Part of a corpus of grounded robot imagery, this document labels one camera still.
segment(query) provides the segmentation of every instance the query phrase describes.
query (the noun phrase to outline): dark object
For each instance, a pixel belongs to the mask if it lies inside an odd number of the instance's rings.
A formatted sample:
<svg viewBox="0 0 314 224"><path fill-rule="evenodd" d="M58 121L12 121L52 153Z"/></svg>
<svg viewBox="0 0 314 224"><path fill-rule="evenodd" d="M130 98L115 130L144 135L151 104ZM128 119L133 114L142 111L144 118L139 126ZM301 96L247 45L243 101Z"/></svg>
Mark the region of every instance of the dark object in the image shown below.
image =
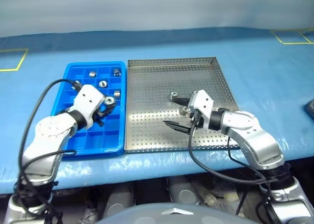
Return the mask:
<svg viewBox="0 0 314 224"><path fill-rule="evenodd" d="M291 174L289 164L284 164L283 166L274 169L261 170L260 172L268 179L277 179L277 181L270 184L272 190L286 189L294 184L294 178Z"/></svg>
<svg viewBox="0 0 314 224"><path fill-rule="evenodd" d="M314 119L314 99L308 102L304 109Z"/></svg>
<svg viewBox="0 0 314 224"><path fill-rule="evenodd" d="M218 109L218 112L224 112L224 111L230 111L230 110L227 109L227 108L219 108L219 109Z"/></svg>
<svg viewBox="0 0 314 224"><path fill-rule="evenodd" d="M189 127L184 127L182 125L180 125L178 122L174 122L174 121L163 121L168 127L178 131L178 132L182 132L182 133L187 133L190 134L190 130L191 128Z"/></svg>
<svg viewBox="0 0 314 224"><path fill-rule="evenodd" d="M87 123L84 118L84 116L77 110L73 110L71 112L68 112L69 115L71 115L75 121L78 123L78 130L86 127Z"/></svg>
<svg viewBox="0 0 314 224"><path fill-rule="evenodd" d="M48 184L36 187L36 190L39 195L48 200L50 198L53 186L54 183L50 182ZM38 199L38 196L34 195L32 189L29 186L21 184L21 190L23 191L22 194L14 196L16 203L22 202L26 207L35 207L42 204L42 202Z"/></svg>
<svg viewBox="0 0 314 224"><path fill-rule="evenodd" d="M239 206L237 207L236 212L235 212L236 215L239 215L241 207L243 206L245 198L246 198L247 194L249 193L250 189L251 189L251 187L247 188L246 191L243 193L242 198L241 198L240 203L239 203Z"/></svg>
<svg viewBox="0 0 314 224"><path fill-rule="evenodd" d="M108 199L103 218L132 206L134 206L134 194L131 186L129 183L118 184Z"/></svg>
<svg viewBox="0 0 314 224"><path fill-rule="evenodd" d="M104 122L101 121L101 119L106 117L108 114L110 114L113 111L115 105L116 104L107 106L107 108L104 111L100 111L99 109L96 110L93 114L94 122L98 123L98 125L102 127L104 125Z"/></svg>
<svg viewBox="0 0 314 224"><path fill-rule="evenodd" d="M182 106L188 106L189 101L190 101L190 98L177 98L177 99L171 100L171 102L176 103L178 105L182 105Z"/></svg>
<svg viewBox="0 0 314 224"><path fill-rule="evenodd" d="M136 205L171 202L167 187L167 181L164 178L136 181L134 183Z"/></svg>
<svg viewBox="0 0 314 224"><path fill-rule="evenodd" d="M182 204L200 204L200 198L191 183L184 176L168 178L171 201Z"/></svg>
<svg viewBox="0 0 314 224"><path fill-rule="evenodd" d="M210 119L209 119L209 129L215 130L215 131L220 130L220 127L221 127L220 121L221 121L222 113L223 112L221 112L221 111L212 111L211 112Z"/></svg>
<svg viewBox="0 0 314 224"><path fill-rule="evenodd" d="M94 224L98 221L98 201L102 196L102 190L94 188L89 191L87 195L87 207L84 216L79 221L80 224Z"/></svg>

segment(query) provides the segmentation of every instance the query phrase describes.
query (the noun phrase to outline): hex nut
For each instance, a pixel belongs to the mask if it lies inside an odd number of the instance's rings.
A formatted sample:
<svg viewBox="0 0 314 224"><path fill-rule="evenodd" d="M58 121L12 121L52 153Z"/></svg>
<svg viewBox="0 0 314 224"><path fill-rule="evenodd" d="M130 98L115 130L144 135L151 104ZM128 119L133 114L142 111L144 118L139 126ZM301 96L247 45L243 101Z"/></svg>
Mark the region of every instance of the hex nut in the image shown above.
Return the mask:
<svg viewBox="0 0 314 224"><path fill-rule="evenodd" d="M89 72L89 77L90 78L94 78L94 77L96 77L96 75L97 75L96 71L90 71Z"/></svg>
<svg viewBox="0 0 314 224"><path fill-rule="evenodd" d="M115 69L113 70L113 75L114 75L115 77L120 77L120 76L121 76L120 69L115 68Z"/></svg>
<svg viewBox="0 0 314 224"><path fill-rule="evenodd" d="M174 99L177 99L179 93L177 93L176 91L172 91L170 93L170 100L174 100Z"/></svg>
<svg viewBox="0 0 314 224"><path fill-rule="evenodd" d="M179 109L179 114L180 115L186 115L188 114L189 112L191 111L191 109L187 106L182 106L180 109Z"/></svg>
<svg viewBox="0 0 314 224"><path fill-rule="evenodd" d="M120 97L121 97L120 91L119 91L119 90L115 90L114 93L113 93L113 96L114 96L115 98L120 98Z"/></svg>
<svg viewBox="0 0 314 224"><path fill-rule="evenodd" d="M105 105L113 105L116 103L116 100L112 96L105 97L104 104Z"/></svg>

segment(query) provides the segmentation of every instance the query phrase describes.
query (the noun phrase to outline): robotic arm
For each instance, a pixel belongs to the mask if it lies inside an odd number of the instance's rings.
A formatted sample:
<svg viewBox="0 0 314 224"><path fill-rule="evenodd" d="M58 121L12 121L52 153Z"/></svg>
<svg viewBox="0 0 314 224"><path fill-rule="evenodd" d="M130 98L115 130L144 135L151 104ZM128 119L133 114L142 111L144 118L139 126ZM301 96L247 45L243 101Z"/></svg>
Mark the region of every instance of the robotic arm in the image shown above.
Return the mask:
<svg viewBox="0 0 314 224"><path fill-rule="evenodd" d="M100 105L106 102L107 109L100 111ZM75 135L80 129L88 129L93 126L94 121L102 124L100 118L110 113L115 106L113 97L104 96L92 85L81 87L74 99L74 104L65 112L56 116L49 116L39 121L35 127L35 138L25 150L22 163L25 167L25 176L32 187L44 199L51 201L51 191L59 164L62 158L60 152L68 139ZM55 155L43 157L47 153ZM32 195L27 187L25 177L22 178L20 189L25 196L14 194L8 204L4 224L34 223L44 224L45 218L36 218L47 210L47 206Z"/></svg>
<svg viewBox="0 0 314 224"><path fill-rule="evenodd" d="M289 171L284 156L276 140L259 124L258 119L249 112L213 111L213 100L204 90L193 92L190 99L178 98L174 103L191 109L191 122L196 128L220 131L234 139L243 152L249 165L269 181L270 194L265 207L274 223L288 223L299 217L314 217L314 209L304 194L298 180ZM165 121L176 131L190 133L191 128L176 122ZM267 188L261 184L261 191Z"/></svg>

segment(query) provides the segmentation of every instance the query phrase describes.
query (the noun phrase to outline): blue table surface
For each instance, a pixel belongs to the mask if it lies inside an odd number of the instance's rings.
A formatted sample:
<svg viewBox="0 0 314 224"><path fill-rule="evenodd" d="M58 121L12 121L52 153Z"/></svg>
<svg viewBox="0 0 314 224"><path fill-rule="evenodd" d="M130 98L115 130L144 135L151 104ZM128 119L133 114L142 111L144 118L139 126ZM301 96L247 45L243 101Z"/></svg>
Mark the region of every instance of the blue table surface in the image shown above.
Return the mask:
<svg viewBox="0 0 314 224"><path fill-rule="evenodd" d="M0 50L28 48L18 71L0 72L0 193L11 193L18 174L21 136L42 90L62 78L71 62L216 56L241 110L255 114L278 141L286 160L314 155L314 120L304 105L314 98L314 45L283 45L269 30L202 28L102 31L0 38ZM0 52L0 68L15 68L22 53ZM30 128L50 115L58 87L47 95ZM235 168L226 151L195 152L213 169ZM244 161L240 151L235 156ZM203 172L186 151L125 154L63 161L58 188L83 187Z"/></svg>

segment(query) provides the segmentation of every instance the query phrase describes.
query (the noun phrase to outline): silver hole plate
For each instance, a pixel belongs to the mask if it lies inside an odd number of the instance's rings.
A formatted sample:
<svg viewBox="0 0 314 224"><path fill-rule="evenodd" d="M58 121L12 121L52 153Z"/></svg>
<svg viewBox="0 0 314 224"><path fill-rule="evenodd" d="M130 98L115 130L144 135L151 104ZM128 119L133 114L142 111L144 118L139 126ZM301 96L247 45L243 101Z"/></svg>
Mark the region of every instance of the silver hole plate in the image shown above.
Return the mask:
<svg viewBox="0 0 314 224"><path fill-rule="evenodd" d="M189 114L180 115L180 106L171 103L169 93L189 98L204 89L214 100L214 109L238 111L215 57L129 60L126 152L186 150L188 135L169 128L163 120L190 126ZM216 131L197 130L194 149L227 148L227 136ZM231 148L238 148L230 141Z"/></svg>

